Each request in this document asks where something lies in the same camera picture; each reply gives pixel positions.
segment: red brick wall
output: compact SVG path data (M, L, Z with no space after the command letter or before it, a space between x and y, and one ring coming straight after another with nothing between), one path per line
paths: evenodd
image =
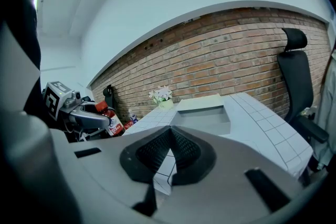
M284 117L289 99L276 58L287 42L281 27L307 35L316 103L330 53L325 24L285 10L252 8L207 14L139 44L93 82L94 99L102 101L103 88L112 84L119 116L127 120L128 108L141 118L156 107L148 92L158 85L170 86L174 102L247 92Z

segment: white table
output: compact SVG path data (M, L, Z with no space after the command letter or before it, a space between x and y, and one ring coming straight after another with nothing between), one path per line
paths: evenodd
M231 121L231 131L226 135L213 134L246 144L298 178L313 153L302 136L272 110L246 93L222 98ZM169 125L175 113L175 108L161 110L157 107L130 127L124 135L136 135L139 131ZM155 189L169 195L171 178L175 173L175 158L169 151L154 177Z

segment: white flowers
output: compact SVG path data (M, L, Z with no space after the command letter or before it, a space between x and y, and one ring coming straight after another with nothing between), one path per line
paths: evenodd
M159 89L155 90L154 92L153 91L149 92L149 98L152 98L156 104L163 101L167 101L170 98L172 98L172 91L168 87L159 86L158 88Z

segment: small bottle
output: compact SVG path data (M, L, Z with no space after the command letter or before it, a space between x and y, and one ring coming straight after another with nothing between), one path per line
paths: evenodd
M135 114L133 113L132 109L128 109L128 113L130 115L130 119L133 122L133 124L136 123L136 122L138 122L138 119L135 116Z
M99 114L107 116L111 119L111 123L108 127L106 127L106 131L110 136L120 136L123 135L125 130L124 126L118 119L118 116L115 114L113 110L109 110L109 106L105 101L102 101L95 105Z

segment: flower pot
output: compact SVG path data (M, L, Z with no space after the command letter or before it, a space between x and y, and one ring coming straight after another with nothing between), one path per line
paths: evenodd
M169 99L167 101L163 101L159 103L159 108L160 109L165 109L165 110L169 110L174 108L174 103L172 99Z

